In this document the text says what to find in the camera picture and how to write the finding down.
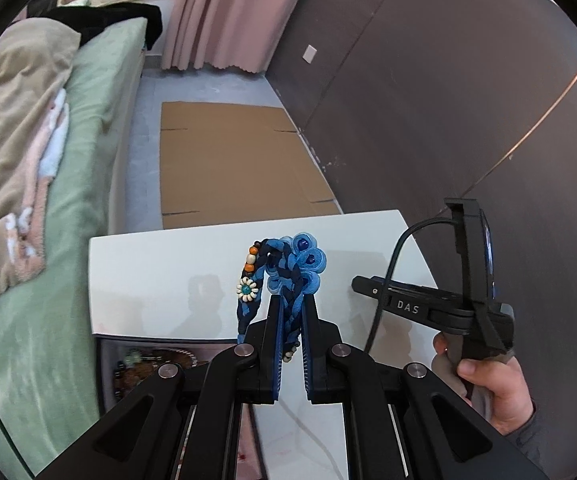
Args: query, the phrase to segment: white flower charm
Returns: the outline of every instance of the white flower charm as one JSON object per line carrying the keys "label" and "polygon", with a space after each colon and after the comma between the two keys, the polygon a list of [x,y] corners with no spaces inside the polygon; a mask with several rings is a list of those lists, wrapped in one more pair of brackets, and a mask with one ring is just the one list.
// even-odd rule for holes
{"label": "white flower charm", "polygon": [[237,297],[242,301],[252,301],[260,290],[250,278],[243,277],[237,284]]}

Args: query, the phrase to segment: storage box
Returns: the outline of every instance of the storage box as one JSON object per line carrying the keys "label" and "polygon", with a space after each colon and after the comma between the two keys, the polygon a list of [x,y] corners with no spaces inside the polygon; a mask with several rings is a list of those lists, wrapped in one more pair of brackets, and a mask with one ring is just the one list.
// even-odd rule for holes
{"label": "storage box", "polygon": [[[144,354],[153,352],[155,349],[170,349],[190,351],[196,358],[196,365],[209,362],[219,352],[231,348],[236,344],[235,340],[216,341],[193,341],[185,342],[169,339],[146,339],[125,338],[113,336],[98,336],[98,402],[100,413],[106,413],[119,401],[115,398],[115,377],[118,362],[123,362],[127,355],[134,349]],[[190,426],[185,429],[185,438],[188,436]],[[184,459],[184,446],[181,450],[180,462]],[[266,480],[267,473],[262,457],[255,411],[253,406],[245,404],[242,407],[242,424],[240,427],[240,439],[238,444],[237,480]]]}

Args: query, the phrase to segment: wall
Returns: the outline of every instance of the wall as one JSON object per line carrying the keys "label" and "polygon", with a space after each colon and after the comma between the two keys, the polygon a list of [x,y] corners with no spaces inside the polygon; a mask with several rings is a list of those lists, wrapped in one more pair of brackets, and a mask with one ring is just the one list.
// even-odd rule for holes
{"label": "wall", "polygon": [[[267,78],[345,212],[397,208],[412,224],[446,196],[480,200],[544,466],[575,475],[577,79],[562,95],[577,28],[550,0],[300,0]],[[449,231],[416,238],[437,284],[457,290]]]}

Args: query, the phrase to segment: cardboard box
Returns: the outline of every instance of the cardboard box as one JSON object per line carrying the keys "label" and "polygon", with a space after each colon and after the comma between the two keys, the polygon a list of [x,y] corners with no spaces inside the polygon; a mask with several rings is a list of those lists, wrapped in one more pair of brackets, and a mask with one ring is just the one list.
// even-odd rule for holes
{"label": "cardboard box", "polygon": [[165,229],[339,214],[282,108],[163,103]]}

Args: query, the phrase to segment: white table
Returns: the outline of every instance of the white table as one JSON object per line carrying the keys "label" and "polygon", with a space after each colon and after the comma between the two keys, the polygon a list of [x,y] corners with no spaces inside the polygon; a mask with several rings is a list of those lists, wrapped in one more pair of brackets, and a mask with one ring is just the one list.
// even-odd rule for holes
{"label": "white table", "polygon": [[[309,232],[328,264],[315,295],[319,317],[339,326],[344,342],[363,348],[377,302],[350,287],[356,275],[383,276],[397,238],[399,211],[250,222],[116,235],[91,240],[89,289],[95,334],[186,340],[237,335],[235,285],[255,240]],[[401,252],[394,279],[435,287],[415,241]],[[270,294],[256,319],[263,319]],[[402,367],[430,366],[435,331],[384,313],[371,355]],[[303,387],[300,351],[283,365],[280,400],[257,406],[270,480],[347,479],[341,405],[313,406]]]}

